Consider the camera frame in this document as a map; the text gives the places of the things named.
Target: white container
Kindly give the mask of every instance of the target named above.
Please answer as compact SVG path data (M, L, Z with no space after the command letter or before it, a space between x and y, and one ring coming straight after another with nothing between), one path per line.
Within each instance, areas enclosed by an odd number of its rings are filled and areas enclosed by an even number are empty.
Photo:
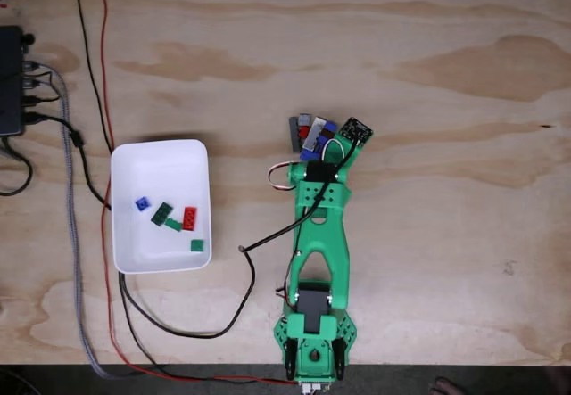
M211 260L211 197L206 147L194 139L124 144L111 159L112 239L115 267L122 273L197 269ZM140 211L145 196L151 207ZM156 226L151 218L161 203L182 222L187 206L196 208L194 231ZM203 252L191 252L192 239Z

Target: cable plug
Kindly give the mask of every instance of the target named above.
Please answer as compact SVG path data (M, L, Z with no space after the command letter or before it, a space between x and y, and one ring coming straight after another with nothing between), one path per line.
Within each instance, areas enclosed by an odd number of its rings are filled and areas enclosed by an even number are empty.
M35 96L24 96L24 98L36 98ZM47 117L44 114L40 114L39 112L30 111L24 112L21 117L22 121L25 125L36 125L42 121L46 121Z
M22 61L21 70L23 72L35 71L39 68L39 63L34 61Z
M81 148L85 144L78 130L70 131L70 139L77 148Z
M34 95L26 95L21 98L22 107L35 107L39 103L42 103L42 100Z
M34 78L25 78L21 81L22 89L33 89L40 85L41 83Z

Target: plywood table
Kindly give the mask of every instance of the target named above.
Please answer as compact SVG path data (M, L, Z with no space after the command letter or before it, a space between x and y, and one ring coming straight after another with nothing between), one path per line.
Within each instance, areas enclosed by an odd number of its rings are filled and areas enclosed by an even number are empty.
M99 79L101 0L83 2ZM210 154L212 263L129 278L163 321L224 326L249 282L237 245L292 221L291 195L265 180L293 157L287 118L355 116L376 135L350 174L345 212L352 363L571 364L571 0L109 4L117 142L195 137ZM36 34L30 58L63 73L102 191L109 156L75 0L11 1L0 16ZM29 128L13 146L37 174L0 201L0 363L82 363L59 128ZM0 165L3 184L22 176ZM87 330L98 357L119 362L106 333L101 208L76 172ZM225 337L180 340L138 317L141 339L163 362L279 362L274 289L290 250L288 235L253 254L257 284ZM120 344L144 361L117 286L113 298Z

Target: bolt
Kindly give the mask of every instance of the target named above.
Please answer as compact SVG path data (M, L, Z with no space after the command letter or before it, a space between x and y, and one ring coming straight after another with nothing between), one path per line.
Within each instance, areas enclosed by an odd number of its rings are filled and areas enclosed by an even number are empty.
M310 352L310 360L313 362L319 361L319 351L317 349L314 349Z

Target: green robotic arm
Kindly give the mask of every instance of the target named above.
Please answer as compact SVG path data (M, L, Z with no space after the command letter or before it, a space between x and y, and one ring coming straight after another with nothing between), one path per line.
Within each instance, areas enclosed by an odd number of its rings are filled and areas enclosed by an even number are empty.
M349 250L343 207L351 191L345 180L349 167L372 135L369 128L351 118L327 143L322 160L300 162L289 169L290 185L295 186L295 218L307 218L294 230L289 284L284 287L284 315L274 335L283 352L287 378L299 382L303 393L326 389L343 379L349 349L357 335L346 312ZM329 281L300 279L312 253L323 256Z

